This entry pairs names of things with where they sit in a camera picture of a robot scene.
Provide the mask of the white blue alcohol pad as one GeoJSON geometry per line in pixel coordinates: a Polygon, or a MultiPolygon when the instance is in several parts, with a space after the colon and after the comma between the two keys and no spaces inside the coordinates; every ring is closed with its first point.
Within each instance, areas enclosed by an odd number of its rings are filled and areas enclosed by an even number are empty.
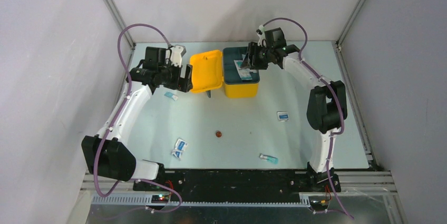
{"type": "Polygon", "coordinates": [[[179,150],[172,150],[172,152],[171,152],[171,155],[178,160],[181,160],[182,154],[183,154],[183,151],[179,151],[179,150]]]}
{"type": "Polygon", "coordinates": [[[188,146],[188,143],[185,140],[178,138],[175,143],[174,149],[182,152],[182,151],[186,150],[187,146],[188,146]]]}

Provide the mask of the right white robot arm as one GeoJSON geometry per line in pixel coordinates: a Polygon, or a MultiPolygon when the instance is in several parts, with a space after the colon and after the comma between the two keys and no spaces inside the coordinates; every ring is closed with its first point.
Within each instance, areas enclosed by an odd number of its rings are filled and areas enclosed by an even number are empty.
{"type": "Polygon", "coordinates": [[[321,191],[333,177],[335,138],[343,133],[347,118],[345,84],[318,73],[304,59],[301,48],[287,44],[281,28],[266,30],[261,25],[256,33],[259,40],[249,43],[241,68],[265,70],[273,63],[309,90],[306,117],[319,139],[308,162],[306,183],[311,190],[321,191]]]}

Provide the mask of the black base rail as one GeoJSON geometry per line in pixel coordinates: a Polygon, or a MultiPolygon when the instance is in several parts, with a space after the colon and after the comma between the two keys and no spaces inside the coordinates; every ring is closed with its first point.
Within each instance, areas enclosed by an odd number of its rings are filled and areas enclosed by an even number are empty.
{"type": "Polygon", "coordinates": [[[317,183],[307,170],[273,169],[166,169],[157,175],[155,184],[134,182],[133,191],[165,192],[167,186],[192,203],[299,203],[307,192],[340,192],[338,175],[317,183]]]}

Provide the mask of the teal medical gauze packet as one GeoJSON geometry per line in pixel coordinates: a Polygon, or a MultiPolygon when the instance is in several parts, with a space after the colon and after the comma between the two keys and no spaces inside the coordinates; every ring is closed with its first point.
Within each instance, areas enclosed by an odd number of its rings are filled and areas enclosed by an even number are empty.
{"type": "Polygon", "coordinates": [[[238,73],[240,79],[243,81],[252,80],[250,69],[243,69],[242,63],[243,63],[243,60],[234,60],[234,64],[235,64],[235,67],[236,67],[236,70],[237,70],[237,73],[238,73]]]}

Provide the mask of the teal divided tray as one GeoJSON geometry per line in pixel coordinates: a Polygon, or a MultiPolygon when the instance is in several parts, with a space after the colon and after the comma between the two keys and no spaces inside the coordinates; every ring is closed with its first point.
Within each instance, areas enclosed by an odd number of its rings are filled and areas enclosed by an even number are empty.
{"type": "Polygon", "coordinates": [[[238,73],[235,61],[242,61],[247,53],[247,47],[227,47],[223,49],[223,76],[226,84],[259,83],[259,71],[248,71],[251,79],[242,79],[238,73]]]}

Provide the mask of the small white blue sachet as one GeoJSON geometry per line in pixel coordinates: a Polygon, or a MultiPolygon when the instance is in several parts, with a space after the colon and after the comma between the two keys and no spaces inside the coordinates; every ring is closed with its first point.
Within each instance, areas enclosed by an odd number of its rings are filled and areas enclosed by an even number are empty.
{"type": "Polygon", "coordinates": [[[289,120],[289,114],[286,111],[278,111],[277,112],[277,119],[278,121],[288,121],[289,120]]]}

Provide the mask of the teal capped small tube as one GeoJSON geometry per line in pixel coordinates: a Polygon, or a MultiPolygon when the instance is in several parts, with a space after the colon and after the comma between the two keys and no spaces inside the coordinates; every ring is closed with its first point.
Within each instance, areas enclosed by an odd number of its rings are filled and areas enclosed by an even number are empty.
{"type": "Polygon", "coordinates": [[[262,160],[265,160],[269,163],[273,163],[273,164],[277,164],[278,163],[278,159],[276,157],[270,156],[270,155],[265,155],[265,154],[260,154],[259,158],[262,160]]]}

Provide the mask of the yellow medicine kit box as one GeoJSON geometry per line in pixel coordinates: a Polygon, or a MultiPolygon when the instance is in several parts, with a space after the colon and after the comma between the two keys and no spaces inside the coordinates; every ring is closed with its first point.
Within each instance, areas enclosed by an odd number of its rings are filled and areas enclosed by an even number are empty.
{"type": "Polygon", "coordinates": [[[257,95],[259,83],[226,84],[224,82],[223,55],[220,50],[195,54],[190,58],[192,65],[191,92],[210,93],[212,90],[224,88],[226,97],[230,99],[253,98],[257,95]]]}

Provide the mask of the teal header plastic bag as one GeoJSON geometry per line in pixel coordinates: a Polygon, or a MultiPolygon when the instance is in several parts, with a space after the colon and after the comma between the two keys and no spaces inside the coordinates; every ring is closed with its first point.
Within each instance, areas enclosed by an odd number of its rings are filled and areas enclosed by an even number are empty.
{"type": "Polygon", "coordinates": [[[172,99],[172,100],[174,100],[174,101],[177,101],[177,100],[178,100],[178,96],[175,95],[174,93],[171,93],[171,92],[166,92],[166,93],[164,94],[164,96],[167,97],[167,98],[170,98],[170,99],[172,99]]]}

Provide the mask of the aluminium frame front beam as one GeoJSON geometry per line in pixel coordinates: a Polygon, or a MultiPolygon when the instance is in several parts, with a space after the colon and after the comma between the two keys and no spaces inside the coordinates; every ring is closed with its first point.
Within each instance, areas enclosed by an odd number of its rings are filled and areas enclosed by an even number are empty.
{"type": "Polygon", "coordinates": [[[336,189],[322,207],[323,189],[308,187],[303,170],[168,169],[165,188],[86,174],[69,223],[407,223],[388,171],[337,171],[336,189]]]}

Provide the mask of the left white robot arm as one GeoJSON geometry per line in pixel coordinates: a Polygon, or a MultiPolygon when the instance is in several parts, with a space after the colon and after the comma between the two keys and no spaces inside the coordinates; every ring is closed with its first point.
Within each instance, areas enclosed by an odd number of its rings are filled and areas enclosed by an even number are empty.
{"type": "Polygon", "coordinates": [[[186,48],[145,49],[145,58],[129,72],[121,100],[116,104],[104,126],[94,136],[85,136],[81,146],[90,174],[119,181],[146,179],[153,190],[166,186],[166,175],[160,164],[138,160],[128,148],[130,133],[142,108],[155,90],[165,88],[189,92],[192,89],[192,65],[182,66],[186,48]]]}

